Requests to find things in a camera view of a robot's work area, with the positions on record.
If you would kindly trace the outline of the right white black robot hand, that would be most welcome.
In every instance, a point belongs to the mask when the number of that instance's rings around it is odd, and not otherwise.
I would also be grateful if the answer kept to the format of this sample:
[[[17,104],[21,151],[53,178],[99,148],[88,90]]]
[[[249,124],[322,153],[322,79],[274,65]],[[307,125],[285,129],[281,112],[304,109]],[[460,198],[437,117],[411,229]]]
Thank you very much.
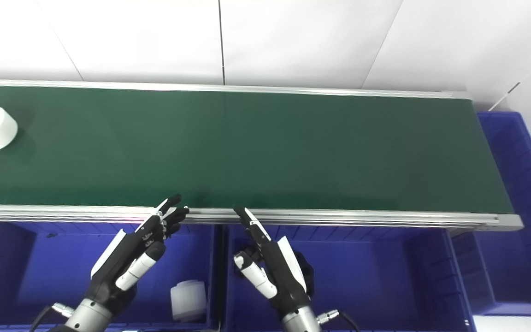
[[[279,320],[310,307],[314,295],[314,269],[286,237],[274,241],[248,208],[235,205],[245,233],[254,245],[234,254],[238,271],[264,296]]]

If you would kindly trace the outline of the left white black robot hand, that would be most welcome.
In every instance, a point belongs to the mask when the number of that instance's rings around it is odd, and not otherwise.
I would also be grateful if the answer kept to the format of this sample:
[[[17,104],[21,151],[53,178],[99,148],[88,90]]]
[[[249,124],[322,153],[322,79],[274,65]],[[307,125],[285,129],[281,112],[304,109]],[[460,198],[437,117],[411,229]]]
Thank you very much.
[[[132,233],[120,230],[91,270],[84,294],[87,304],[118,316],[136,296],[136,284],[165,253],[165,241],[179,231],[188,207],[177,207],[181,194],[162,202]]]

